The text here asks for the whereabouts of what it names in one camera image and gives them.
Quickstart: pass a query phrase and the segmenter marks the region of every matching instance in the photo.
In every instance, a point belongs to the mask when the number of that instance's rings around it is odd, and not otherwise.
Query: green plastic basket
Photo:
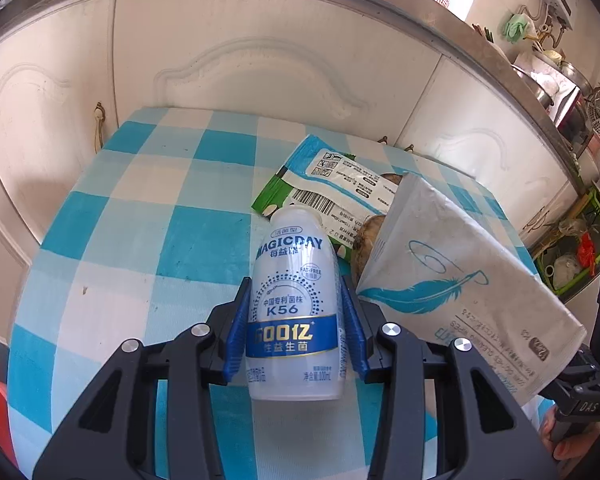
[[[587,203],[584,206],[582,206],[582,209],[580,211],[578,211],[576,216],[580,215],[589,205],[592,206],[592,208],[596,211],[598,217],[600,218],[600,195],[599,195],[599,191],[595,187],[592,188],[591,191],[589,191],[589,199],[587,200]],[[536,268],[538,269],[538,273],[540,274],[542,281],[544,282],[544,284],[546,286],[549,287],[549,289],[551,289],[551,291],[556,296],[561,296],[562,294],[564,294],[565,292],[570,290],[571,287],[576,285],[580,280],[582,280],[585,276],[587,276],[589,274],[589,269],[583,269],[580,273],[576,274],[576,276],[574,276],[574,278],[569,283],[562,286],[561,288],[555,289],[554,286],[552,285],[551,281],[549,280],[549,278],[546,276],[546,274],[544,272],[544,263],[542,262],[542,255],[545,252],[546,251],[543,251],[542,254],[540,254],[540,256],[538,256],[536,258],[534,263],[536,264]],[[600,254],[597,254],[596,255],[596,265],[599,263],[600,263]]]

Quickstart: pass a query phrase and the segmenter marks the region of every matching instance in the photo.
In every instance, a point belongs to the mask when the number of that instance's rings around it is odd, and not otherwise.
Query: hand
[[[552,454],[556,460],[569,460],[578,459],[570,462],[568,470],[570,471],[579,462],[583,456],[585,456],[592,444],[598,438],[600,434],[600,428],[597,424],[591,424],[585,433],[570,436],[562,440],[561,442],[551,442],[550,435],[555,425],[555,410],[556,406],[553,405],[545,414],[544,421],[540,426],[540,439],[547,448],[547,451]],[[568,471],[561,471],[561,475],[567,474]]]

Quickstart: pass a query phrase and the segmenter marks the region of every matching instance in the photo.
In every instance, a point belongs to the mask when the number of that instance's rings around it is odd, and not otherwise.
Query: probiotic drink bottle
[[[273,214],[253,267],[246,343],[252,399],[341,396],[347,351],[339,275],[312,209],[290,205]]]

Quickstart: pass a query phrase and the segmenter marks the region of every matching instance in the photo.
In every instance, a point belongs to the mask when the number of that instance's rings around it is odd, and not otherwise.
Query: blue checkered tablecloth
[[[306,134],[356,154],[377,173],[420,174],[536,272],[493,195],[439,163],[304,124],[208,110],[138,110],[67,196],[22,293],[8,403],[14,450],[27,476],[123,340],[172,339],[233,299],[268,223],[251,203]],[[165,391],[161,383],[156,453],[163,477]],[[380,401],[380,386],[362,384],[351,371],[338,401],[251,401],[242,370],[230,387],[212,388],[226,478],[366,478]],[[530,412],[536,423],[538,404]],[[435,440],[435,421],[427,416],[427,463]]]

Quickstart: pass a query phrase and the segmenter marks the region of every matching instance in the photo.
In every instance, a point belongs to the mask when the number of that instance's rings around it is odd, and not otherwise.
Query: cleaning wipes pack
[[[337,255],[349,261],[364,221],[386,214],[398,189],[353,158],[309,135],[267,182],[252,207],[266,217],[287,205],[315,209]]]
[[[421,339],[469,339],[520,405],[586,334],[515,256],[414,174],[398,187],[357,293]]]

